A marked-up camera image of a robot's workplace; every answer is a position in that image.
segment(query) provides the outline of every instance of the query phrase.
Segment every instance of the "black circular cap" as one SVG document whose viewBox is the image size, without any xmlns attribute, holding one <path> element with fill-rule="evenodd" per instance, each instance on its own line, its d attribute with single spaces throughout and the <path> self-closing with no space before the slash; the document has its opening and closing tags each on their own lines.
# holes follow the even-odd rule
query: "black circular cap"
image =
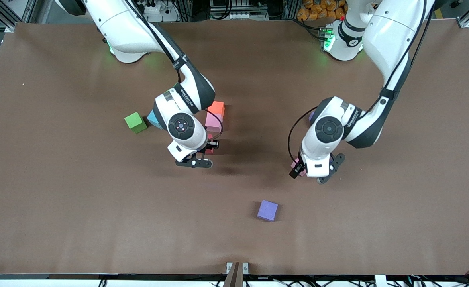
<svg viewBox="0 0 469 287">
<path fill-rule="evenodd" d="M 177 113 L 169 120 L 168 130 L 171 136 L 188 140 L 194 134 L 194 120 L 189 114 Z"/>
<path fill-rule="evenodd" d="M 320 118 L 316 123 L 315 129 L 318 140 L 326 144 L 338 140 L 344 132 L 340 121 L 332 116 Z"/>
</svg>

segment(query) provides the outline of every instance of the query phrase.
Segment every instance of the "orange cube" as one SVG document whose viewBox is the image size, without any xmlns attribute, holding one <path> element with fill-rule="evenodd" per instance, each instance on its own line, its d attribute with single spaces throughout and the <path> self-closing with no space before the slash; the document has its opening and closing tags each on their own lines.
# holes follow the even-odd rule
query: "orange cube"
<svg viewBox="0 0 469 287">
<path fill-rule="evenodd" d="M 219 114 L 224 118 L 224 111 L 226 110 L 224 102 L 217 102 L 216 100 L 213 101 L 213 104 L 209 106 L 208 111 Z"/>
</svg>

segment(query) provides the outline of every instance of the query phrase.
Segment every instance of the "pink cube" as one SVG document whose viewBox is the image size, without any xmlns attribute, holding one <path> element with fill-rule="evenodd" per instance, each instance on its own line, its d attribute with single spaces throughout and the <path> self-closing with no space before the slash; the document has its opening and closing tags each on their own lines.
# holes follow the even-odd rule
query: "pink cube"
<svg viewBox="0 0 469 287">
<path fill-rule="evenodd" d="M 208 134 L 208 140 L 211 140 L 211 138 L 213 138 L 213 135 Z M 213 149 L 207 149 L 206 154 L 213 154 Z"/>
<path fill-rule="evenodd" d="M 294 169 L 296 167 L 296 163 L 298 163 L 298 158 L 296 158 L 293 163 L 291 164 L 291 167 Z M 307 174 L 307 170 L 304 169 L 302 172 L 300 172 L 300 176 L 305 176 Z"/>
<path fill-rule="evenodd" d="M 218 120 L 220 120 L 220 122 L 223 122 L 222 115 L 215 114 L 215 116 L 218 117 Z M 206 130 L 208 132 L 220 133 L 220 130 L 222 128 L 218 120 L 212 114 L 208 113 L 208 115 L 206 116 L 206 124 L 205 124 Z"/>
</svg>

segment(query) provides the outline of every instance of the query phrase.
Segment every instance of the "green cube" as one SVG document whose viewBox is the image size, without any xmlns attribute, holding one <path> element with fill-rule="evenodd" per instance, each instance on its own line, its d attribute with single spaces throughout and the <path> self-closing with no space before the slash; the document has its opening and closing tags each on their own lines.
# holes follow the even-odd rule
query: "green cube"
<svg viewBox="0 0 469 287">
<path fill-rule="evenodd" d="M 127 116 L 125 118 L 125 122 L 134 133 L 140 133 L 143 130 L 147 129 L 147 125 L 145 124 L 142 117 L 138 114 L 138 112 L 132 113 L 130 116 Z"/>
</svg>

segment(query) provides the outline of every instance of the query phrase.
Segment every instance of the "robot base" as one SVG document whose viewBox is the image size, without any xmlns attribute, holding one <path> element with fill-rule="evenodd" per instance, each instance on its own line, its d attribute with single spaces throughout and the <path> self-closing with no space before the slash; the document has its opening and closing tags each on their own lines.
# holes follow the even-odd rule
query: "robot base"
<svg viewBox="0 0 469 287">
<path fill-rule="evenodd" d="M 339 31 L 341 20 L 335 20 L 333 23 L 326 25 L 326 28 L 332 29 L 333 33 L 330 40 L 325 41 L 322 49 L 332 55 L 336 60 L 349 61 L 355 58 L 362 51 L 362 42 L 358 42 L 354 47 L 349 47 L 336 33 Z"/>
</svg>

